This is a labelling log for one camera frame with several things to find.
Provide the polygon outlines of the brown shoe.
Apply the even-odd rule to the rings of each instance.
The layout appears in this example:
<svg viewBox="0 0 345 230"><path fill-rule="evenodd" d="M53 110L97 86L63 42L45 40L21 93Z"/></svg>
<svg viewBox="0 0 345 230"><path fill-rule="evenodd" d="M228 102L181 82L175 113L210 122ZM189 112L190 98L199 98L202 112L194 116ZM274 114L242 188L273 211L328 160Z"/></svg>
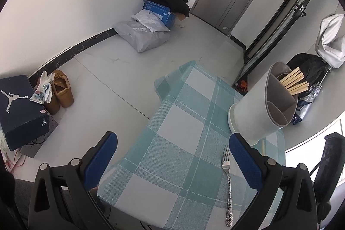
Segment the brown shoe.
<svg viewBox="0 0 345 230"><path fill-rule="evenodd" d="M51 115L54 115L60 110L60 106L64 108L70 107L74 103L74 97L66 74L59 69L54 70L52 74L54 74L52 98L50 103L44 103L44 107Z"/></svg>

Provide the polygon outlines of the white plastic parcel bag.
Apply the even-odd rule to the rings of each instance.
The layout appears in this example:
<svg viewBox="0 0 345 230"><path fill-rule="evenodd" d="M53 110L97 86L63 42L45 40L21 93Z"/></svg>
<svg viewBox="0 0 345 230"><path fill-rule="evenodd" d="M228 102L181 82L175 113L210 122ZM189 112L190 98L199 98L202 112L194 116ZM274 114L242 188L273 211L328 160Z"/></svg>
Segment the white plastic parcel bag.
<svg viewBox="0 0 345 230"><path fill-rule="evenodd" d="M147 27L151 31L151 33L155 33L158 31L169 31L169 29L161 21L161 19L152 11L147 9L143 9L137 14L132 15L132 19Z"/></svg>

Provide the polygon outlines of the grey plastic parcel bag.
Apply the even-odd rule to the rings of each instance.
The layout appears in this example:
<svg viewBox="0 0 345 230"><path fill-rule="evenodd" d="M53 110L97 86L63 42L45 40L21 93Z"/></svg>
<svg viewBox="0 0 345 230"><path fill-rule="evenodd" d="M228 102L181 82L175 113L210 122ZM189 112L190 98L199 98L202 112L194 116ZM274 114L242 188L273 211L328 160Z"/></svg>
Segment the grey plastic parcel bag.
<svg viewBox="0 0 345 230"><path fill-rule="evenodd" d="M151 33L149 28L135 20L127 20L113 25L116 33L125 39L138 53L155 49L163 45L169 34L165 31Z"/></svg>

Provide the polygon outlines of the blue cardboard box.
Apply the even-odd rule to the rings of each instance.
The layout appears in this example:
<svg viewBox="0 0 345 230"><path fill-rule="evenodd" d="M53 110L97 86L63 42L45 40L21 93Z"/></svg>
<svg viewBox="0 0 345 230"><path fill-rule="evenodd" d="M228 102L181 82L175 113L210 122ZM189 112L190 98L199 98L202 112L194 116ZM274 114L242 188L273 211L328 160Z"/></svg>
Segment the blue cardboard box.
<svg viewBox="0 0 345 230"><path fill-rule="evenodd" d="M148 0L143 0L143 2L143 9L153 12L157 17L160 18L168 29L172 28L176 15L173 14L168 7Z"/></svg>

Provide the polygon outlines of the wooden chopstick in holder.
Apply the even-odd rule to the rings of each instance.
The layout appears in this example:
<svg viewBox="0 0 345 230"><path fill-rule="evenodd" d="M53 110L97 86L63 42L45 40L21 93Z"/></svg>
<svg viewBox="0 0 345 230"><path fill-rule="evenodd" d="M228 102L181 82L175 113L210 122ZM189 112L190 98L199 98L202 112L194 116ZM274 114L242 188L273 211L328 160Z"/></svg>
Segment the wooden chopstick in holder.
<svg viewBox="0 0 345 230"><path fill-rule="evenodd" d="M309 82L305 80L305 76L299 67L285 75L279 82L292 96L309 90Z"/></svg>

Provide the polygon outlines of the silver fork patterned handle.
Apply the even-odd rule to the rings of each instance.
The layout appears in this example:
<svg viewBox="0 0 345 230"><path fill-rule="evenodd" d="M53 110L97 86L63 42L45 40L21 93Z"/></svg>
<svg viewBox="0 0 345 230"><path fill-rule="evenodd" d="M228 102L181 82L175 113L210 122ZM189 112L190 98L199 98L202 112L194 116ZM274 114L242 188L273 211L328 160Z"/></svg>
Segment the silver fork patterned handle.
<svg viewBox="0 0 345 230"><path fill-rule="evenodd" d="M223 152L221 167L227 177L227 206L226 206L226 221L227 227L233 226L233 209L232 209L232 191L230 178L230 149L226 147Z"/></svg>

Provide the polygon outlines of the white grey utensil holder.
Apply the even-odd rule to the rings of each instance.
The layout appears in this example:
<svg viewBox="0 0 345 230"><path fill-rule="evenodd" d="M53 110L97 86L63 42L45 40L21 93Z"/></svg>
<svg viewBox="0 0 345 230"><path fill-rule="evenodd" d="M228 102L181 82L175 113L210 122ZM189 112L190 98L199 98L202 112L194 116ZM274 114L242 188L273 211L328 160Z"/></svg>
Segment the white grey utensil holder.
<svg viewBox="0 0 345 230"><path fill-rule="evenodd" d="M298 95L291 95L279 81L290 72L285 63L274 63L239 102L230 106L228 124L232 133L240 133L255 145L291 122Z"/></svg>

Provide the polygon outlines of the white sock bundle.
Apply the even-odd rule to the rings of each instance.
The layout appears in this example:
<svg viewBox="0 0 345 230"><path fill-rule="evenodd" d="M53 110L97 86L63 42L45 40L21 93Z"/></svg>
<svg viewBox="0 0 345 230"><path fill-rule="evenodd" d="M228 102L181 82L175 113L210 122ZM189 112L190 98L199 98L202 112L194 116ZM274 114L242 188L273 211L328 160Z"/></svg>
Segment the white sock bundle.
<svg viewBox="0 0 345 230"><path fill-rule="evenodd" d="M43 71L39 79L39 84L29 100L40 105L50 103L53 95L52 84L54 77L55 73L48 75L46 71Z"/></svg>

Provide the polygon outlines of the black jacket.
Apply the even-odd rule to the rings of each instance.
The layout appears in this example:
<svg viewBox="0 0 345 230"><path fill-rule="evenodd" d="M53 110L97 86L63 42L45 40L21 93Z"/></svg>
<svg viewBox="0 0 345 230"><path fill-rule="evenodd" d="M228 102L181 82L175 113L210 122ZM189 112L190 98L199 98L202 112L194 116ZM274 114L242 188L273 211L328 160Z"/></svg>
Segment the black jacket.
<svg viewBox="0 0 345 230"><path fill-rule="evenodd" d="M287 65L293 71L299 67L305 76L305 80L309 82L309 90L311 87L320 82L326 73L326 63L317 55L300 53L295 55Z"/></svg>

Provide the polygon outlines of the silver folded umbrella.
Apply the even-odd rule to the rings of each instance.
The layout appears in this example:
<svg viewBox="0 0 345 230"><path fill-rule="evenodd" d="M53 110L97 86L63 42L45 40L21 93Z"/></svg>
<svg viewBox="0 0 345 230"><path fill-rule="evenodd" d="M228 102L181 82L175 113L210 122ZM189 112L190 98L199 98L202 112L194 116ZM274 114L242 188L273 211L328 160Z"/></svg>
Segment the silver folded umbrella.
<svg viewBox="0 0 345 230"><path fill-rule="evenodd" d="M309 94L298 101L298 107L296 108L296 112L292 118L291 123L293 125L297 125L300 123L305 116L307 115L312 103L316 100L317 96L319 95L322 89L322 83L325 80L327 74L331 71L332 67L329 64L326 64L326 73L323 76L322 80L316 84L314 84L311 89L309 90Z"/></svg>

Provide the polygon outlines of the white hanging bag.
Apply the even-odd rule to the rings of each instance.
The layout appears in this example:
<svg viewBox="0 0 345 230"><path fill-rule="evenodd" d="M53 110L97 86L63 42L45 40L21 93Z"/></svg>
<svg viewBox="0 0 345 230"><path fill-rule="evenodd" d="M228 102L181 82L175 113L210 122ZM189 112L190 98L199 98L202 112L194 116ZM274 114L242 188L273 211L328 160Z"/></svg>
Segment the white hanging bag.
<svg viewBox="0 0 345 230"><path fill-rule="evenodd" d="M334 69L344 63L344 36L337 37L343 19L344 13L323 18L315 43L316 53Z"/></svg>

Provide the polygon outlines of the black sliding door frame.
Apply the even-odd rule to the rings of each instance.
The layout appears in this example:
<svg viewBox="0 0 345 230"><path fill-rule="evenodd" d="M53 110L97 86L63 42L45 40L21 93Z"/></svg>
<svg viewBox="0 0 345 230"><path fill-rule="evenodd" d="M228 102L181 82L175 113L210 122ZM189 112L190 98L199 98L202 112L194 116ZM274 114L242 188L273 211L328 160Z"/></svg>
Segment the black sliding door frame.
<svg viewBox="0 0 345 230"><path fill-rule="evenodd" d="M310 0L284 0L271 20L244 53L244 65L236 79L249 75L286 35L294 23L306 16Z"/></svg>

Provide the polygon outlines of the teal plaid table mat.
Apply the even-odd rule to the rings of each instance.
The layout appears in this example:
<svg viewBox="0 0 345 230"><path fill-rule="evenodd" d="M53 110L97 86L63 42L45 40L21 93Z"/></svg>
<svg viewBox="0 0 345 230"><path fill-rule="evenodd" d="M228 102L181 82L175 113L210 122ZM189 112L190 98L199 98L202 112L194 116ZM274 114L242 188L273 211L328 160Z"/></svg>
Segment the teal plaid table mat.
<svg viewBox="0 0 345 230"><path fill-rule="evenodd" d="M161 229L225 229L227 177L221 167L230 129L227 114L241 99L231 86L190 61L157 79L161 105L117 164L99 198ZM255 196L230 164L233 219Z"/></svg>

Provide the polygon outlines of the long wooden chopstick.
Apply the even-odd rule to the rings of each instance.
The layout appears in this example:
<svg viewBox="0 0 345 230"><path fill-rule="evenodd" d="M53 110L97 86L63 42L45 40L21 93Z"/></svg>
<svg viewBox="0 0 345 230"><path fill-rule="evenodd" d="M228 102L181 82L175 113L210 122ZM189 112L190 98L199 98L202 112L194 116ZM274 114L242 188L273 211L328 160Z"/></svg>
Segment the long wooden chopstick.
<svg viewBox="0 0 345 230"><path fill-rule="evenodd" d="M264 139L261 139L261 152L262 152L262 155L265 156L266 155L266 146L265 146L265 138Z"/></svg>

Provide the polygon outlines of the navy Jordan shoe box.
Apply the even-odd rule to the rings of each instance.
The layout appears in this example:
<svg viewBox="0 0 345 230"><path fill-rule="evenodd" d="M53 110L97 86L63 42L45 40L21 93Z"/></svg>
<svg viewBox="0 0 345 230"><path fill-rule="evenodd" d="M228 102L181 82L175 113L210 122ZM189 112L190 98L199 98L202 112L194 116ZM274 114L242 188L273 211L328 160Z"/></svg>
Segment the navy Jordan shoe box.
<svg viewBox="0 0 345 230"><path fill-rule="evenodd" d="M49 113L29 100L34 90L26 75L2 78L0 90L1 128L10 151L49 132Z"/></svg>

